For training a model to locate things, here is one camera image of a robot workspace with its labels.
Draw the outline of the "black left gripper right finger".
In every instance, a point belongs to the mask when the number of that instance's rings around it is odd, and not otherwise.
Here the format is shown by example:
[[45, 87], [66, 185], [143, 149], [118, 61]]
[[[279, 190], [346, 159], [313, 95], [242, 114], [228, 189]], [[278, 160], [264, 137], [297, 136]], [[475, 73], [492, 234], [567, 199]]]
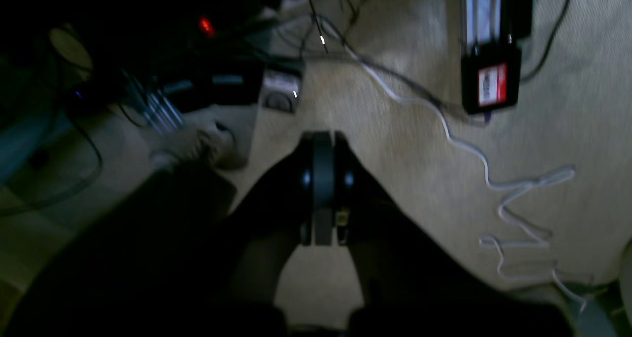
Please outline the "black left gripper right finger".
[[397, 318], [491, 312], [494, 290], [397, 206], [342, 132], [335, 132], [334, 141], [336, 198], [346, 211], [345, 245], [359, 277], [365, 311]]

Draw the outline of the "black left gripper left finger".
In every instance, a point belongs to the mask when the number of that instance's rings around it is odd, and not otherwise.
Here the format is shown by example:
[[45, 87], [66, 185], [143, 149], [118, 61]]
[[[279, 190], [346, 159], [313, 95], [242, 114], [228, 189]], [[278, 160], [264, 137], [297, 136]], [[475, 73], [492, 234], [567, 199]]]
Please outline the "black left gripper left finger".
[[302, 243], [313, 211], [316, 132], [305, 132], [289, 155], [271, 166], [210, 238], [214, 305], [272, 305], [278, 281]]

